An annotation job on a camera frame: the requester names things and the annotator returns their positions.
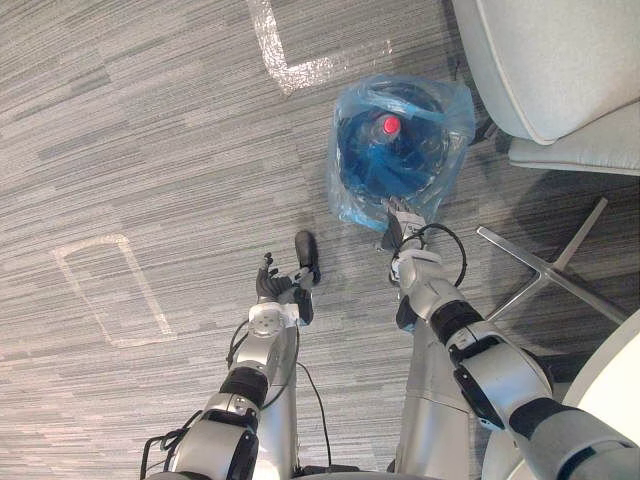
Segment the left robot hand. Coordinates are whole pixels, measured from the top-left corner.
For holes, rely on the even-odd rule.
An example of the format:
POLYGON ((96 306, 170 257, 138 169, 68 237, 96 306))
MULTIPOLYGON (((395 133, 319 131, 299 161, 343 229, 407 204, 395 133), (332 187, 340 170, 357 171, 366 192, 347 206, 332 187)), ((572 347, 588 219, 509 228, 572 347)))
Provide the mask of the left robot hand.
POLYGON ((256 277, 259 303, 293 303, 295 300, 311 296, 312 288, 321 278, 317 253, 302 253, 299 267, 285 274, 280 274, 277 268, 273 268, 273 263, 272 254, 265 253, 256 277))

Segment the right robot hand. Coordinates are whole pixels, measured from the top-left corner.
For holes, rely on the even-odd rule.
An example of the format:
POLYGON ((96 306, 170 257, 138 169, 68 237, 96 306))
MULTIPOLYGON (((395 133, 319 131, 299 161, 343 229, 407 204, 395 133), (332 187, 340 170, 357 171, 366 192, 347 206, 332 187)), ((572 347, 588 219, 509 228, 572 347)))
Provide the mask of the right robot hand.
POLYGON ((402 199, 391 197, 386 203, 387 228, 381 240, 381 248, 395 250, 401 243, 426 225, 425 219, 414 212, 402 199))

